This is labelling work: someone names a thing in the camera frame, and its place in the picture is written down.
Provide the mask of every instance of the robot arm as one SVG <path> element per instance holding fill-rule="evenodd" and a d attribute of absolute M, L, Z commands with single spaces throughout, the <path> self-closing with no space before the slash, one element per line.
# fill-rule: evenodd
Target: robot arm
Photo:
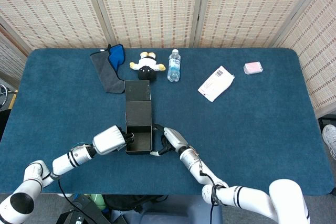
<path fill-rule="evenodd" d="M 270 196 L 261 190 L 229 187 L 203 163 L 195 149 L 176 130 L 164 128 L 164 135 L 193 177 L 205 185 L 203 199 L 212 204 L 230 205 L 262 214 L 280 224 L 308 224 L 310 217 L 300 186 L 288 179 L 271 183 Z"/>
<path fill-rule="evenodd" d="M 34 202 L 44 187 L 64 173 L 94 158 L 123 148 L 132 141 L 133 134 L 123 134 L 117 126 L 101 132 L 93 138 L 92 145 L 78 146 L 55 159 L 52 172 L 42 160 L 35 161 L 25 169 L 24 181 L 0 203 L 0 224 L 21 224 L 32 214 Z"/>

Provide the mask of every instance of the pink eraser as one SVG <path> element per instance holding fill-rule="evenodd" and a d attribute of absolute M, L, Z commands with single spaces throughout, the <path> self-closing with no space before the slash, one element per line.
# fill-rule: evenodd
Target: pink eraser
<path fill-rule="evenodd" d="M 261 73 L 262 71 L 263 71 L 263 68 L 261 67 L 261 64 L 259 61 L 246 63 L 244 65 L 245 74 Z"/>

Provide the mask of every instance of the plush toy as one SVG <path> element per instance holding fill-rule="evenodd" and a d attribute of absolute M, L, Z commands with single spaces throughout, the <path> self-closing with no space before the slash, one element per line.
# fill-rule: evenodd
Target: plush toy
<path fill-rule="evenodd" d="M 156 64 L 155 53 L 142 52 L 140 57 L 141 59 L 138 64 L 135 64 L 134 62 L 130 63 L 131 69 L 138 70 L 139 80 L 154 81 L 156 79 L 156 71 L 166 70 L 164 64 Z"/>

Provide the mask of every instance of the printed label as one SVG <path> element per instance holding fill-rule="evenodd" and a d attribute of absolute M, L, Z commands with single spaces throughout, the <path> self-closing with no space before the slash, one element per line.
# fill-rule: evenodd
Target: printed label
<path fill-rule="evenodd" d="M 169 66 L 171 68 L 177 68 L 177 69 L 180 69 L 180 61 L 179 60 L 176 60 L 176 59 L 170 59 L 169 60 Z"/>
<path fill-rule="evenodd" d="M 218 77 L 220 77 L 222 74 L 223 74 L 223 72 L 220 71 L 220 70 L 218 70 L 218 71 L 216 72 L 216 75 L 217 75 Z"/>

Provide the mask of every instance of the blue table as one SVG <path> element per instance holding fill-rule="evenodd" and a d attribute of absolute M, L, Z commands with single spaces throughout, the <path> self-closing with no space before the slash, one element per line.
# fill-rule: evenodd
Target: blue table
<path fill-rule="evenodd" d="M 171 49 L 126 49 L 121 79 L 140 52 L 153 51 L 168 64 Z M 25 167 L 53 159 L 99 132 L 125 127 L 124 94 L 105 93 L 90 60 L 98 49 L 38 49 L 31 53 L 19 94 L 0 143 L 0 192 L 23 179 Z M 178 130 L 208 167 L 229 185 L 268 192 L 278 178 L 298 182 L 306 195 L 322 195 L 333 178 L 296 53 L 285 48 L 182 48 L 182 73 L 170 83 L 158 72 L 151 84 L 153 122 Z M 264 71 L 246 75 L 246 62 Z M 220 65 L 235 75 L 213 103 L 197 89 Z M 154 149 L 161 148 L 156 140 Z M 127 155 L 96 158 L 65 174 L 66 192 L 104 194 L 200 194 L 199 185 L 175 152 L 162 157 Z M 58 193 L 57 183 L 44 192 Z"/>

